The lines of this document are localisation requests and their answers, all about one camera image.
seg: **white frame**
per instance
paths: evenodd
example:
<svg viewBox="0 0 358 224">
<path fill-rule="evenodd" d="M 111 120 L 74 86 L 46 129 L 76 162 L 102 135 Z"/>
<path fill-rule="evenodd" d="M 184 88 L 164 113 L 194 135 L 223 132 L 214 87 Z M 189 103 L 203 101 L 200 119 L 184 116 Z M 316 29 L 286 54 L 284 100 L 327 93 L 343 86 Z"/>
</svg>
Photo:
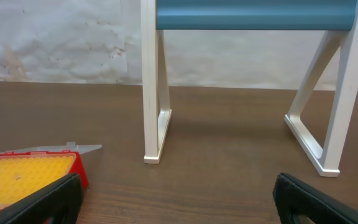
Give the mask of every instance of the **white frame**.
<svg viewBox="0 0 358 224">
<path fill-rule="evenodd" d="M 156 30 L 155 0 L 142 0 L 142 69 L 146 163 L 158 164 L 171 117 L 163 31 Z M 324 147 L 300 115 L 327 64 L 341 47 L 335 99 Z M 320 175 L 339 175 L 339 161 L 358 90 L 358 1 L 350 31 L 326 31 L 285 121 Z M 157 97 L 160 113 L 157 115 Z"/>
</svg>

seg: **blue object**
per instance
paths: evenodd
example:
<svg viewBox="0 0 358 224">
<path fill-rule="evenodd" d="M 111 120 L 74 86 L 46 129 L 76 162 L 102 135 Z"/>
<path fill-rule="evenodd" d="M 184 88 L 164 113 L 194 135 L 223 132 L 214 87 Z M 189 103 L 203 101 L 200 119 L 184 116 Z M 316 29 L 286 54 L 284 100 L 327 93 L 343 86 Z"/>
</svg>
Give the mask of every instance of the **blue object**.
<svg viewBox="0 0 358 224">
<path fill-rule="evenodd" d="M 157 29 L 351 30 L 357 0 L 157 0 Z"/>
</svg>

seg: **brown table surface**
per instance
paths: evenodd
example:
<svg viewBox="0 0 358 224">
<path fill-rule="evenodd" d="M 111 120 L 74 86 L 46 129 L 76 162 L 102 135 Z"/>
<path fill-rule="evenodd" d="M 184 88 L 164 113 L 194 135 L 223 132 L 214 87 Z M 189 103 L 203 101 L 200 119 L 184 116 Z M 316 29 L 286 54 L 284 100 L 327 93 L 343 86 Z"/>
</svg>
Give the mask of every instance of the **brown table surface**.
<svg viewBox="0 0 358 224">
<path fill-rule="evenodd" d="M 279 223 L 272 190 L 288 172 L 358 209 L 358 96 L 338 178 L 320 177 L 284 122 L 294 90 L 171 87 L 159 165 L 144 164 L 142 87 L 0 82 L 0 152 L 68 141 L 90 187 L 78 223 Z M 324 142 L 333 92 L 303 115 Z"/>
</svg>

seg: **white backdrop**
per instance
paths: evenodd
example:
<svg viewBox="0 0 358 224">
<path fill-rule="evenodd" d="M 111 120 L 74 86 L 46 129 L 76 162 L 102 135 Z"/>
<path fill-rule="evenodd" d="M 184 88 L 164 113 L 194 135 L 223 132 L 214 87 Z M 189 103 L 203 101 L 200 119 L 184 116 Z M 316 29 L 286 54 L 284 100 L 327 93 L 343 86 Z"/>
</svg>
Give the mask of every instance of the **white backdrop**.
<svg viewBox="0 0 358 224">
<path fill-rule="evenodd" d="M 168 30 L 169 82 L 297 89 L 322 34 Z M 138 85 L 140 61 L 140 0 L 0 0 L 0 80 Z M 337 66 L 338 52 L 317 89 Z"/>
</svg>

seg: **white leg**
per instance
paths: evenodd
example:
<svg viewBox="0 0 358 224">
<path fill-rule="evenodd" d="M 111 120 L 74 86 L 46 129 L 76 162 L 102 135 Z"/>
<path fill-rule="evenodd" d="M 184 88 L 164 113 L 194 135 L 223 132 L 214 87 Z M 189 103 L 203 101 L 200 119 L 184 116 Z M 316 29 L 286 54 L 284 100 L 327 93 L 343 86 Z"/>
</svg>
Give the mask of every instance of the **white leg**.
<svg viewBox="0 0 358 224">
<path fill-rule="evenodd" d="M 171 109 L 163 53 L 163 35 L 162 32 L 155 30 L 155 0 L 144 0 L 141 5 L 144 161 L 158 164 L 168 129 Z M 160 96 L 160 114 L 157 114 L 157 95 Z"/>
<path fill-rule="evenodd" d="M 358 89 L 358 3 L 356 11 L 356 20 L 350 32 L 328 31 L 324 35 L 302 86 L 285 116 L 285 121 L 319 174 L 326 177 L 339 175 L 339 161 Z M 339 46 L 338 37 L 341 41 L 339 73 L 323 149 L 301 122 L 300 114 L 318 78 Z"/>
</svg>

